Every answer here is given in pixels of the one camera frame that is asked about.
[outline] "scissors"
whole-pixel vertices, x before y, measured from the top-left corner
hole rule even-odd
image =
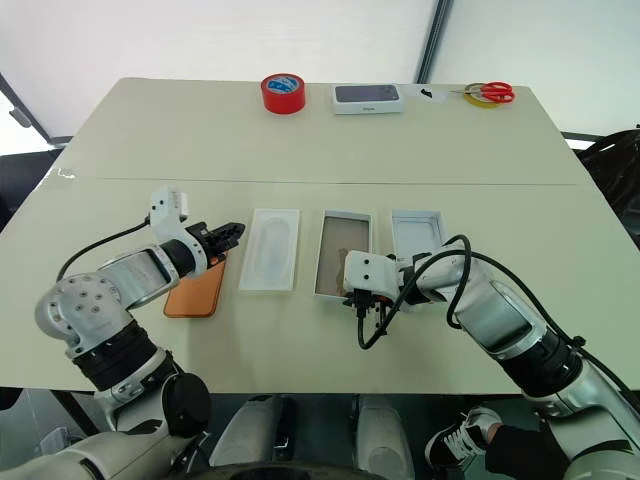
[[[482,96],[493,103],[511,103],[516,98],[513,87],[504,82],[472,83],[467,85],[464,90],[457,90],[453,93]]]

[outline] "black cable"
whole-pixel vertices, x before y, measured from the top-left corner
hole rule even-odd
[[[461,255],[464,253],[462,250],[451,251],[455,254]],[[633,393],[633,391],[622,381],[620,377],[618,377],[609,367],[607,367],[602,361],[600,361],[595,355],[588,352],[584,345],[586,341],[582,337],[574,337],[571,338],[563,329],[556,323],[556,321],[551,318],[549,312],[542,306],[540,300],[534,295],[534,293],[525,285],[525,283],[520,280],[520,278],[509,270],[507,267],[502,265],[497,260],[494,260],[491,257],[487,257],[481,253],[473,252],[472,256],[477,258],[478,260],[482,260],[483,262],[488,263],[492,267],[500,270],[504,273],[509,279],[515,283],[520,290],[527,296],[529,301],[533,304],[533,306],[538,310],[542,318],[547,322],[549,327],[568,345],[571,345],[580,355],[589,360],[598,370],[600,370],[606,377],[608,377],[619,389],[620,394],[624,397],[624,399],[629,402],[631,407],[633,407],[636,412],[640,413],[640,400]]]
[[[364,340],[364,333],[363,333],[364,316],[360,316],[360,315],[358,316],[358,345],[360,345],[360,348],[362,348],[363,350],[369,350],[371,347],[375,345],[375,343],[380,339],[380,337],[385,334],[387,327],[389,326],[389,324],[393,320],[393,317],[395,317],[396,313],[400,309],[400,305],[402,305],[402,302],[404,302],[405,298],[407,298],[407,295],[409,295],[409,292],[413,290],[413,287],[415,287],[416,282],[418,281],[418,278],[420,278],[420,275],[422,275],[427,268],[429,268],[431,265],[436,263],[438,260],[441,260],[446,257],[450,257],[452,255],[464,255],[464,251],[450,250],[448,252],[438,253],[436,255],[429,257],[426,262],[420,265],[420,267],[414,272],[413,276],[409,279],[407,284],[404,286],[404,288],[400,292],[400,295],[398,295],[398,298],[389,309],[387,318],[385,318],[381,322],[378,328],[376,328],[375,332],[373,332],[373,334],[371,335],[371,338],[369,338],[369,340],[367,340],[366,342]]]
[[[454,238],[456,238],[456,237],[453,237],[449,242],[447,242],[447,244],[450,243],[450,242],[456,241],[456,240],[454,240]],[[407,284],[404,286],[404,288],[400,292],[400,295],[398,295],[398,298],[396,299],[396,301],[392,305],[391,309],[389,310],[389,314],[387,315],[386,319],[384,319],[384,321],[381,322],[381,325],[376,329],[376,331],[373,333],[373,335],[371,336],[371,338],[367,342],[364,341],[364,336],[363,336],[363,333],[362,333],[364,318],[358,318],[358,344],[360,345],[360,347],[362,349],[364,349],[364,350],[368,350],[369,348],[371,348],[378,341],[378,339],[382,335],[384,335],[386,333],[386,329],[389,326],[389,324],[391,323],[391,321],[393,320],[393,317],[395,316],[395,314],[400,309],[400,305],[402,304],[402,302],[404,302],[404,300],[407,297],[409,291],[412,290],[413,287],[415,287],[415,284],[416,284],[418,278],[420,277],[420,275],[422,275],[427,270],[427,268],[429,268],[431,265],[433,265],[438,260],[441,260],[441,259],[446,258],[446,257],[453,256],[453,255],[465,255],[465,259],[466,259],[466,256],[469,253],[469,250],[466,247],[467,247],[467,245],[465,244],[465,250],[449,250],[447,252],[439,253],[437,255],[434,255],[434,256],[430,257],[429,260],[427,260],[425,263],[423,263],[420,266],[420,268],[418,268],[418,270],[416,270],[415,273],[413,274],[413,276],[409,279]],[[498,269],[503,274],[505,274],[507,277],[509,277],[509,279],[513,283],[515,283],[520,290],[522,290],[522,292],[525,294],[525,296],[529,299],[529,301],[536,308],[538,313],[540,313],[542,318],[544,318],[544,320],[549,325],[549,328],[551,328],[565,343],[567,343],[572,348],[574,348],[584,358],[589,360],[606,377],[608,377],[620,389],[620,394],[622,395],[622,397],[631,405],[631,407],[637,413],[640,414],[640,400],[638,400],[638,397],[635,395],[635,393],[633,393],[633,391],[622,381],[622,379],[620,377],[618,377],[609,367],[607,367],[595,355],[593,355],[592,353],[588,352],[584,348],[584,345],[586,343],[584,338],[582,338],[580,336],[576,336],[576,337],[571,338],[562,329],[562,327],[560,327],[560,325],[558,325],[556,323],[556,321],[551,317],[551,315],[549,315],[549,312],[547,312],[547,310],[544,308],[542,303],[540,303],[540,300],[538,300],[538,298],[531,291],[531,289],[529,287],[527,287],[527,285],[522,280],[520,280],[520,278],[515,273],[513,273],[511,270],[509,270],[507,267],[502,265],[497,260],[494,260],[493,258],[488,257],[486,255],[483,255],[481,253],[471,252],[471,256],[476,258],[476,259],[478,259],[478,260],[482,260],[485,263],[488,263],[489,265],[491,265],[492,267]]]
[[[100,245],[104,245],[105,243],[109,243],[117,238],[124,237],[125,235],[129,235],[130,233],[137,232],[138,230],[142,230],[147,225],[149,225],[148,216],[144,219],[144,222],[136,225],[135,227],[131,227],[127,230],[123,230],[122,232],[115,233],[107,238],[103,238],[102,240],[98,240],[97,242],[92,243],[91,245],[88,245],[84,247],[82,250],[79,250],[78,252],[74,253],[71,256],[71,258],[69,258],[69,260],[64,262],[64,265],[62,265],[62,267],[60,268],[60,271],[58,272],[58,276],[56,277],[56,282],[59,282],[60,280],[62,280],[64,278],[65,273],[67,272],[67,269],[71,266],[71,264],[75,262],[78,258],[80,258],[82,255],[87,253],[88,251],[93,250],[94,248],[99,247]]]
[[[451,303],[449,304],[449,308],[447,309],[447,324],[451,328],[455,328],[457,330],[462,330],[460,323],[457,320],[454,320],[454,315],[456,311],[456,307],[458,306],[458,302],[460,302],[460,298],[464,293],[464,289],[467,286],[467,281],[469,280],[469,274],[471,273],[471,243],[469,239],[465,235],[456,235],[455,237],[451,237],[445,245],[451,245],[454,242],[460,240],[464,244],[464,266],[462,268],[462,276],[460,277],[460,283],[458,283],[458,288],[456,289],[456,293],[451,299]]]

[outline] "small black object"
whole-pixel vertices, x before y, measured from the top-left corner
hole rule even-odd
[[[364,318],[371,307],[374,298],[370,291],[356,288],[353,291],[353,305],[356,307],[356,316]]]
[[[401,269],[400,271],[402,272],[402,278],[403,278],[402,281],[403,281],[404,285],[407,285],[411,281],[411,277],[414,276],[415,270],[411,266],[411,267],[405,267],[405,268]],[[440,293],[436,292],[435,290],[429,292],[429,294],[434,298],[441,298],[443,301],[445,301],[444,297],[442,297],[442,295]],[[428,296],[423,295],[419,288],[412,288],[411,290],[408,291],[407,296],[405,297],[404,301],[408,305],[419,305],[421,303],[430,302],[431,298],[428,297]]]
[[[587,341],[584,339],[584,337],[581,337],[580,335],[572,338],[571,346],[574,348],[582,348],[586,344],[587,344]]]
[[[204,430],[211,416],[211,397],[204,382],[192,373],[172,377],[162,392],[169,433],[189,438]]]
[[[224,260],[224,252],[238,246],[238,240],[244,233],[242,223],[227,223],[215,230],[207,230],[207,224],[199,222],[186,230],[202,245],[209,261],[217,258]]]

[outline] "orange phone case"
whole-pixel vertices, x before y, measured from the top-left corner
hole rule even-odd
[[[221,262],[198,278],[184,277],[180,285],[169,292],[164,314],[170,318],[210,317],[216,311],[224,275]]]

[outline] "wall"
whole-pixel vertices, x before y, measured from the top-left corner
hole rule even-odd
[[[431,81],[530,86],[563,131],[640,123],[638,0],[454,0]]]
[[[0,71],[49,135],[120,77],[411,82],[435,0],[0,0]]]

